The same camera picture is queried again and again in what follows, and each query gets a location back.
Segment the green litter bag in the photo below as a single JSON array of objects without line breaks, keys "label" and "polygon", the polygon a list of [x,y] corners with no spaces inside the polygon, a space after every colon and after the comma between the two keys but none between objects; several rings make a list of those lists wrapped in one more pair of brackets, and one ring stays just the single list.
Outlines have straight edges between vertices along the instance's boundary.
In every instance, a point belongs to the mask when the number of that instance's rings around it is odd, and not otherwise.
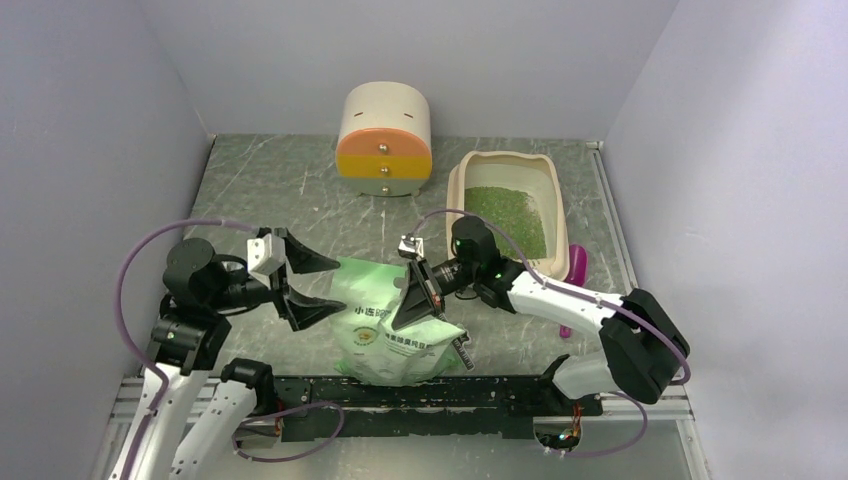
[{"label": "green litter bag", "polygon": [[331,297],[346,305],[330,318],[338,373],[369,385],[403,387],[463,365],[452,345],[465,333],[461,327],[437,317],[392,326],[405,268],[351,257],[338,262],[330,286]]}]

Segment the magenta plastic scoop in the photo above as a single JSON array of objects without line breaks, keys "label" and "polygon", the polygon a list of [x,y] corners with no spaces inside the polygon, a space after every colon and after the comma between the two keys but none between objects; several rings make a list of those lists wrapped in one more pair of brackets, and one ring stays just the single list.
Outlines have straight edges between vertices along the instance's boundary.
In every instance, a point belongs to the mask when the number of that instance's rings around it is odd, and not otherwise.
[{"label": "magenta plastic scoop", "polygon": [[569,271],[564,279],[568,284],[582,287],[585,285],[588,271],[589,256],[586,249],[579,244],[569,246]]}]

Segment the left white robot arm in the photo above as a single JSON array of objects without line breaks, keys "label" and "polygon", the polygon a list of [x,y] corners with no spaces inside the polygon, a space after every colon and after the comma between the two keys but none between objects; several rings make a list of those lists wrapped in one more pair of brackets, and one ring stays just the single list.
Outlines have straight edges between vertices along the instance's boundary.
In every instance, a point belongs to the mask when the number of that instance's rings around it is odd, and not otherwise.
[{"label": "left white robot arm", "polygon": [[230,314],[271,304],[301,331],[344,309],[342,302],[297,292],[288,280],[290,274],[336,270],[337,260],[284,228],[237,221],[226,227],[249,234],[245,257],[220,254],[202,238],[185,239],[169,251],[162,276],[166,292],[146,349],[132,340],[123,288],[114,288],[116,327],[143,367],[142,395],[111,473],[115,479],[199,479],[224,450],[238,448],[244,428],[280,424],[311,409],[307,402],[289,406],[280,399],[269,364],[237,358],[224,367],[199,419],[188,420],[230,334]]}]

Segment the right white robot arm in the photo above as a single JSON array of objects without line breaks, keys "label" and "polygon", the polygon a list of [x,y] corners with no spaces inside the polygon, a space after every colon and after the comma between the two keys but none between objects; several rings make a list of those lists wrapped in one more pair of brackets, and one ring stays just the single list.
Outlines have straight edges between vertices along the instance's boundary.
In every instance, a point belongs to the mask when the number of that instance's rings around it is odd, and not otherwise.
[{"label": "right white robot arm", "polygon": [[598,341],[597,351],[563,355],[544,373],[539,398],[553,414],[599,393],[654,404],[668,386],[691,379],[688,343],[650,292],[601,293],[554,280],[525,257],[503,255],[495,239],[500,232],[476,215],[461,215],[451,226],[452,257],[438,265],[427,261],[416,232],[403,235],[398,253],[407,261],[406,285],[393,329],[442,316],[447,296],[469,288],[492,308],[551,320]]}]

